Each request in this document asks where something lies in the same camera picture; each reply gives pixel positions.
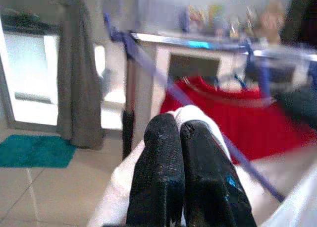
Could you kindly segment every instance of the blue clothes drying rack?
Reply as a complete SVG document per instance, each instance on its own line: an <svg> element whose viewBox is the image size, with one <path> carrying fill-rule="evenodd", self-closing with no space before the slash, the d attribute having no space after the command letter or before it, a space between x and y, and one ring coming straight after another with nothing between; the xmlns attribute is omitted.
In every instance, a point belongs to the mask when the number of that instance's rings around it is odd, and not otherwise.
<svg viewBox="0 0 317 227"><path fill-rule="evenodd" d="M167 91L182 105L194 105L194 103L187 97L187 95L182 92L178 87L175 87L173 82L159 73L156 73L156 66L152 59L142 50L142 48L137 44L137 40L141 39L144 34L138 33L125 33L119 32L115 28L111 27L110 18L107 14L104 14L104 20L106 27L108 28L111 40L113 42L123 42L126 58L127 58L127 74L126 74L126 106L123 111L122 123L122 140L123 140L123 159L126 158L131 152L132 136L133 136L133 125L134 125L134 100L135 100L135 78L136 78L136 68L134 63L138 63L140 67L146 70L149 75L155 76L156 80L164 85ZM242 44L227 42L214 42L214 41L199 41L199 40L188 40L180 39L166 36L148 35L148 42L157 42L163 44L173 44L188 48L199 48L207 49L212 51L230 51L233 53L246 53L247 56L247 66L246 70L253 69L254 56L264 57L264 58L283 58L283 59L294 59L300 56L300 59L310 61L310 67L308 75L313 78L313 85L317 90L317 55L314 52L309 53L284 53L283 51L271 52L268 50L257 50L255 55L250 42L246 41ZM263 93L263 97L269 97L269 71L264 68L261 69L259 86ZM235 145L224 135L224 141L229 149L231 155L233 155L243 166L243 168L254 176L260 184L267 189L272 196L274 196L278 201L282 202L285 197L281 195L257 170L251 165L247 158L235 147Z"/></svg>

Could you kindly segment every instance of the black cloth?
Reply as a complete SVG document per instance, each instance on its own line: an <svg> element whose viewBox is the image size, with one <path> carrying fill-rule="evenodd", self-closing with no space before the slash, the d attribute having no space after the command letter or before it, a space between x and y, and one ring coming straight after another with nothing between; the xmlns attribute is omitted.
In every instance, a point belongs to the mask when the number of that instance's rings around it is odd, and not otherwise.
<svg viewBox="0 0 317 227"><path fill-rule="evenodd" d="M185 174L175 120L154 117L144 135L145 148L133 174L127 225L180 226Z"/></svg>
<svg viewBox="0 0 317 227"><path fill-rule="evenodd" d="M235 167L202 121L180 130L188 227L256 227Z"/></svg>
<svg viewBox="0 0 317 227"><path fill-rule="evenodd" d="M317 92L311 86L303 86L289 93L275 95L285 113L294 121L303 121L317 130Z"/></svg>

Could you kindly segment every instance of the red towel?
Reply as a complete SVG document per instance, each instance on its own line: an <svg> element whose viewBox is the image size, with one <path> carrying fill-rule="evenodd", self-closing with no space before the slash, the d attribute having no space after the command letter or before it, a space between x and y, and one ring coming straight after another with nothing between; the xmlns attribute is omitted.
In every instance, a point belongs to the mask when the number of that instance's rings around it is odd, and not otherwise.
<svg viewBox="0 0 317 227"><path fill-rule="evenodd" d="M201 77L188 80L195 88L184 81L175 85L218 124L249 160L300 148L317 137L308 125L294 123L278 104L263 105L258 90L227 92L216 90ZM179 107L182 105L167 93L160 112Z"/></svg>

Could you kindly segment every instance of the tile floor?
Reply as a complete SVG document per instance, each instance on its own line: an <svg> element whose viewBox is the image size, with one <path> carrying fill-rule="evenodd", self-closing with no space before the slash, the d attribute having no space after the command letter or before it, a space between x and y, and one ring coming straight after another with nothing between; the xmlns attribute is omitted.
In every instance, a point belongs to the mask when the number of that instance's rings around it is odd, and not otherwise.
<svg viewBox="0 0 317 227"><path fill-rule="evenodd" d="M7 130L0 141L11 134L45 133ZM100 151L76 150L66 169L0 168L0 227L86 226L121 153L121 139L107 137Z"/></svg>

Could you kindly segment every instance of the teal bath mat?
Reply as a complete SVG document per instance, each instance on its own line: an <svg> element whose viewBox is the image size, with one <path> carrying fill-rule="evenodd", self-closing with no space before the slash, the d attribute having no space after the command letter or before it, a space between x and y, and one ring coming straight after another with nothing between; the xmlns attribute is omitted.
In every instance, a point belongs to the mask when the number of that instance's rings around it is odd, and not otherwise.
<svg viewBox="0 0 317 227"><path fill-rule="evenodd" d="M0 144L0 167L65 168L75 149L57 136L11 135Z"/></svg>

